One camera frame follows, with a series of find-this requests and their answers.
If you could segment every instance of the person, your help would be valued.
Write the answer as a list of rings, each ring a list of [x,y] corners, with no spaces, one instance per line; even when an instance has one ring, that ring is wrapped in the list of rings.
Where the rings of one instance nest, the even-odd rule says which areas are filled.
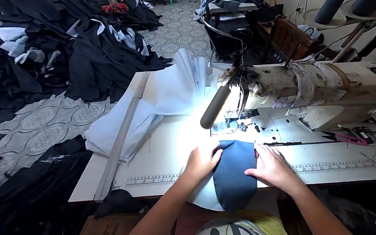
[[[182,214],[186,200],[190,193],[200,184],[216,166],[223,150],[218,150],[214,156],[213,152],[219,142],[204,144],[196,147],[190,154],[185,171],[170,189],[160,198],[153,208],[141,219],[141,221],[130,232],[131,235],[163,235],[170,234],[171,229],[178,217]],[[327,209],[311,190],[290,168],[277,149],[265,145],[255,144],[255,157],[257,167],[247,169],[244,173],[263,180],[278,189],[289,194],[297,204],[308,227],[313,235],[351,235],[351,232]],[[201,217],[204,213],[194,215]],[[275,220],[265,219],[264,222],[252,222],[243,218],[219,217],[210,223],[202,226],[197,234],[286,234],[282,224]]]

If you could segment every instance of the chair back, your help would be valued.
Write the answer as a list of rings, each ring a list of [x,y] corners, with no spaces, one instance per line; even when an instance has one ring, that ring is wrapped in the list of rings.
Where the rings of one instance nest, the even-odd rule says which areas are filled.
[[[296,25],[278,15],[271,30],[267,47],[270,53],[269,58],[272,57],[280,63],[282,61],[287,62],[289,59],[303,59],[312,53],[316,53],[318,45],[317,39],[311,39]]]

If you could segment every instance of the left hand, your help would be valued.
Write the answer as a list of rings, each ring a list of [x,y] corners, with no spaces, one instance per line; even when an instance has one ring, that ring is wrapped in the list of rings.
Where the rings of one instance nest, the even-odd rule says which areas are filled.
[[[183,175],[188,179],[195,180],[195,183],[200,183],[217,165],[223,150],[220,149],[214,154],[214,150],[220,145],[219,141],[200,144],[192,150],[187,166]]]

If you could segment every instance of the ruler markings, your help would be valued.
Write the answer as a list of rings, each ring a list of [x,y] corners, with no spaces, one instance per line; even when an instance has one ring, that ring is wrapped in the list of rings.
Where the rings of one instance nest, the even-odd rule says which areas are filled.
[[[312,174],[319,172],[330,172],[341,169],[363,168],[376,166],[376,159],[373,163],[371,160],[354,160],[322,163],[306,163],[292,165],[292,170],[297,174]],[[130,176],[127,179],[126,186],[154,186],[174,184],[179,177],[179,173],[174,174],[157,174],[146,176]]]

